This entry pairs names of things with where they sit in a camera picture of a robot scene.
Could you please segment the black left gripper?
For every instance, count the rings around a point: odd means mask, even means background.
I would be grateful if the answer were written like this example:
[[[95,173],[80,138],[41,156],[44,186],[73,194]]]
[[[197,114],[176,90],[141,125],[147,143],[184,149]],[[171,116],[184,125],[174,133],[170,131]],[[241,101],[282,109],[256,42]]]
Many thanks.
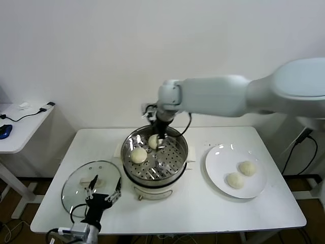
[[[98,180],[96,175],[93,180],[90,181],[88,187],[86,187],[86,204],[88,206],[88,212],[84,219],[84,222],[93,225],[100,226],[103,212],[112,207],[112,203],[115,203],[121,197],[121,177],[119,178],[115,192],[112,195],[94,193],[94,187]]]

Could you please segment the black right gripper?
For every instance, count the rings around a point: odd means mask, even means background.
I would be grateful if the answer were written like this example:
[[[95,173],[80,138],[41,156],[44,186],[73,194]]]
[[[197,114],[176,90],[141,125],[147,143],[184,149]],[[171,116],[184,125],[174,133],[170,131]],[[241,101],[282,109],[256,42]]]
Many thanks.
[[[153,131],[155,134],[157,134],[157,147],[156,150],[161,150],[166,147],[166,133],[167,133],[167,127],[173,122],[173,120],[170,121],[163,121],[160,119],[156,119],[156,121],[153,123]]]

